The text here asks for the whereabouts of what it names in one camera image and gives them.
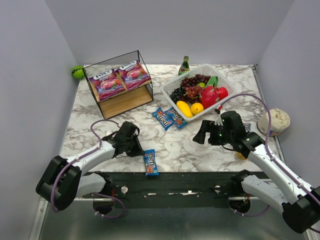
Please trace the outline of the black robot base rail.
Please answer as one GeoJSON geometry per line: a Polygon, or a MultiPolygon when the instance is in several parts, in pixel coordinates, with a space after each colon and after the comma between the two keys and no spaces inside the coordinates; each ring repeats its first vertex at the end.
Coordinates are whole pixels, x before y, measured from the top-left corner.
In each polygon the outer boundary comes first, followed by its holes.
{"type": "Polygon", "coordinates": [[[107,183],[100,194],[113,194],[128,209],[228,208],[230,202],[244,200],[241,172],[103,172],[107,183]]]}

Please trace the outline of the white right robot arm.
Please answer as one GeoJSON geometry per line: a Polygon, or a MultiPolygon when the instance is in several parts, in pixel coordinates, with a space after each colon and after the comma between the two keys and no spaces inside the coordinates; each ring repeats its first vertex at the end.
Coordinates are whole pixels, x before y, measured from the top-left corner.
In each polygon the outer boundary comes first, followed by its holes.
{"type": "Polygon", "coordinates": [[[225,185],[212,188],[218,196],[251,194],[277,210],[285,223],[302,234],[320,220],[320,189],[301,179],[269,149],[267,141],[256,132],[247,132],[236,111],[220,112],[215,121],[203,120],[192,139],[205,140],[212,146],[231,145],[247,160],[257,165],[272,180],[269,185],[248,170],[231,177],[225,185]]]}

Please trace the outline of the orange fruit on table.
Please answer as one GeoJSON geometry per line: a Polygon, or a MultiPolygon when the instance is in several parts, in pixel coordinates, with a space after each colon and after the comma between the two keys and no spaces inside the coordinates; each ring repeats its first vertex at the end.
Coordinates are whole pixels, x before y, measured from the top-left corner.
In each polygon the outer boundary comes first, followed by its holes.
{"type": "Polygon", "coordinates": [[[247,158],[244,157],[240,152],[237,153],[237,157],[240,159],[240,160],[246,160],[247,158]]]}

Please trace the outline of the green glass bottle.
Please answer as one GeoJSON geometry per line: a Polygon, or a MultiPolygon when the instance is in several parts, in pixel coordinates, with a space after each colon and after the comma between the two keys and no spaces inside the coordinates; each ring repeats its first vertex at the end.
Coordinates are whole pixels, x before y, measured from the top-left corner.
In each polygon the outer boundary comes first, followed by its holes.
{"type": "Polygon", "coordinates": [[[184,74],[185,72],[188,72],[190,70],[190,67],[189,67],[189,57],[186,55],[183,57],[183,62],[178,70],[178,75],[182,75],[184,74]]]}

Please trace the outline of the green lime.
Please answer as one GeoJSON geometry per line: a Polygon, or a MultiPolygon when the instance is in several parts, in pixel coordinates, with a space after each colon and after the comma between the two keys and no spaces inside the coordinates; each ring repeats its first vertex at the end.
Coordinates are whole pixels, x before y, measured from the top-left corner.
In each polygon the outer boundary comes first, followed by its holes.
{"type": "Polygon", "coordinates": [[[205,85],[203,82],[200,82],[200,83],[199,83],[199,86],[202,87],[202,88],[204,88],[206,85],[205,85]]]}

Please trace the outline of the green watermelon ball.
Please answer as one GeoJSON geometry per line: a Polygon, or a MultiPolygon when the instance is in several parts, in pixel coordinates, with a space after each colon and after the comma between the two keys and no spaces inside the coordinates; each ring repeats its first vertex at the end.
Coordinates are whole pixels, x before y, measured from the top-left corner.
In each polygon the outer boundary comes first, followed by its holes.
{"type": "Polygon", "coordinates": [[[73,67],[73,69],[71,71],[71,75],[74,79],[83,80],[85,78],[83,66],[77,65],[77,66],[73,67]]]}

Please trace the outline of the purple Fox's candy bag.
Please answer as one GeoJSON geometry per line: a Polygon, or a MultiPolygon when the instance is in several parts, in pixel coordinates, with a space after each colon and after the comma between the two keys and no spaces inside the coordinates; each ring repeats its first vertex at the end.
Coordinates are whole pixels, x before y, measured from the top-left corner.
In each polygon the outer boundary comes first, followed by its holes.
{"type": "Polygon", "coordinates": [[[94,85],[100,101],[126,90],[114,69],[94,75],[89,81],[94,85]]]}
{"type": "Polygon", "coordinates": [[[134,89],[151,79],[138,60],[119,67],[117,72],[128,90],[134,89]]]}

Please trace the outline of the dark grape bunch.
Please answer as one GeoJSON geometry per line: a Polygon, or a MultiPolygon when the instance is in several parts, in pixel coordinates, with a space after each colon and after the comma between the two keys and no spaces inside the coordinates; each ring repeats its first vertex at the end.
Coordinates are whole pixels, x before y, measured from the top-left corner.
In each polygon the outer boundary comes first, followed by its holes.
{"type": "Polygon", "coordinates": [[[176,88],[170,95],[170,99],[176,104],[178,101],[186,101],[185,100],[186,90],[184,87],[176,88]]]}

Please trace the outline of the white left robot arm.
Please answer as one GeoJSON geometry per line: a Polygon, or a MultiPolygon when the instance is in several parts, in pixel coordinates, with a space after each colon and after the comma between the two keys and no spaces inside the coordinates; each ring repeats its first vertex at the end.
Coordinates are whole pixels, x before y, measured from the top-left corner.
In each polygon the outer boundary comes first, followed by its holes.
{"type": "Polygon", "coordinates": [[[91,124],[90,130],[98,143],[92,148],[74,156],[53,157],[36,185],[35,192],[47,200],[54,212],[65,210],[76,198],[81,178],[86,178],[91,169],[125,153],[128,157],[142,156],[145,152],[139,141],[140,129],[130,121],[117,125],[118,130],[100,137],[91,124]]]}

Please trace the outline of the orange fruit in basket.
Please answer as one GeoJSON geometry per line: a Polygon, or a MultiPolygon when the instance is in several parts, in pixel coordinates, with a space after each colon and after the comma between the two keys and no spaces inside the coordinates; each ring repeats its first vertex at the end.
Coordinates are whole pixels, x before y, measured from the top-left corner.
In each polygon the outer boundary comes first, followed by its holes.
{"type": "Polygon", "coordinates": [[[196,102],[191,105],[190,110],[193,115],[197,115],[204,111],[204,107],[200,102],[196,102]]]}

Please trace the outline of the blue M&M's candy bag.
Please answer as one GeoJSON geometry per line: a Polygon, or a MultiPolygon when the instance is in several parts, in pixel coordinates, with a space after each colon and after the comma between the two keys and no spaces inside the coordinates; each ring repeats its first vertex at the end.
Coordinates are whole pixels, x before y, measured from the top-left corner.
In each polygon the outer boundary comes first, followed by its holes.
{"type": "Polygon", "coordinates": [[[167,131],[173,124],[173,120],[159,107],[152,115],[160,122],[165,131],[167,131]]]}
{"type": "Polygon", "coordinates": [[[251,132],[251,127],[252,127],[251,123],[244,123],[243,125],[247,133],[251,132]]]}
{"type": "Polygon", "coordinates": [[[145,164],[145,175],[146,176],[158,176],[159,171],[156,164],[156,152],[154,149],[149,149],[144,152],[143,155],[145,164]]]}
{"type": "Polygon", "coordinates": [[[174,107],[171,107],[170,109],[166,110],[164,113],[174,122],[174,125],[178,129],[182,129],[188,124],[183,119],[183,117],[175,110],[174,107]]]}

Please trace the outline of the red grape bunch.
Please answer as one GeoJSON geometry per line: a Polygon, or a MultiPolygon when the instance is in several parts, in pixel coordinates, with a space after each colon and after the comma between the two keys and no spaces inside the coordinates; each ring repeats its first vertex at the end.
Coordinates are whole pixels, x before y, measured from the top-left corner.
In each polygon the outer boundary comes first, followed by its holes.
{"type": "Polygon", "coordinates": [[[182,80],[180,87],[185,89],[185,100],[193,103],[194,101],[198,102],[200,100],[200,93],[204,87],[200,87],[199,83],[208,83],[210,75],[196,74],[194,77],[186,77],[182,80]]]}

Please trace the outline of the white plastic fruit basket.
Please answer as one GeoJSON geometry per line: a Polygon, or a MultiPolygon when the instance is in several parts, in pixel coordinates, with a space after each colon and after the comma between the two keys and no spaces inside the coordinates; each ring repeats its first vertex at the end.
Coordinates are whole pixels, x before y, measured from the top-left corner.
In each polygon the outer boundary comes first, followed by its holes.
{"type": "Polygon", "coordinates": [[[235,95],[236,89],[215,67],[202,64],[165,83],[161,91],[182,118],[193,121],[235,95]]]}

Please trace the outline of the pink dragon fruit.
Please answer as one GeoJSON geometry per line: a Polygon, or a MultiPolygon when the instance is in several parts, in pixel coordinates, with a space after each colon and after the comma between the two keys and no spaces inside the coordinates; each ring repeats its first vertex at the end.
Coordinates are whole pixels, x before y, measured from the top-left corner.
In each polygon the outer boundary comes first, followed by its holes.
{"type": "Polygon", "coordinates": [[[216,83],[219,81],[218,76],[212,76],[205,88],[199,95],[200,103],[202,104],[204,109],[211,107],[212,105],[216,104],[219,100],[219,93],[216,88],[216,83]]]}

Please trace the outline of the beige cloth sack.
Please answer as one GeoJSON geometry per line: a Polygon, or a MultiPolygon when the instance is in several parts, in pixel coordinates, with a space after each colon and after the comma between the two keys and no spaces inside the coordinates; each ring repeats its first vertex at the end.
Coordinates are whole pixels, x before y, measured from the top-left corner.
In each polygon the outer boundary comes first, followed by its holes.
{"type": "MultiPolygon", "coordinates": [[[[270,127],[270,137],[277,136],[284,130],[286,130],[291,125],[290,116],[283,110],[279,108],[273,108],[270,110],[271,115],[271,127],[270,127]]],[[[269,115],[266,112],[257,122],[257,129],[263,135],[267,134],[269,127],[269,115]]]]}

